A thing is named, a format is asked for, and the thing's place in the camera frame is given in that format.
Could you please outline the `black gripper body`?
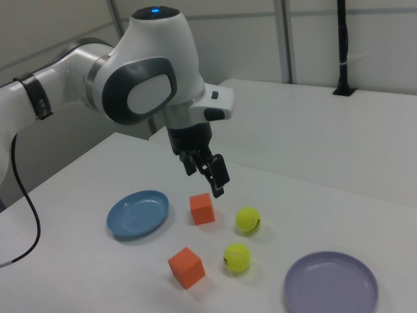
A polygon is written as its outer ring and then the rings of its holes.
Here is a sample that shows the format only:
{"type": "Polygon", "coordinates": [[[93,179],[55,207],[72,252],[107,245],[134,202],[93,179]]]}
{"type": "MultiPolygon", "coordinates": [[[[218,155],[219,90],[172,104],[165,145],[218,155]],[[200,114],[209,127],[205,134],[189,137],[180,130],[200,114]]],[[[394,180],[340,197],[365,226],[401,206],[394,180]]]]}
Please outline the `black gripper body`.
{"type": "Polygon", "coordinates": [[[212,130],[209,123],[198,123],[188,128],[167,128],[171,148],[175,155],[196,152],[203,158],[212,156],[209,143],[212,130]]]}

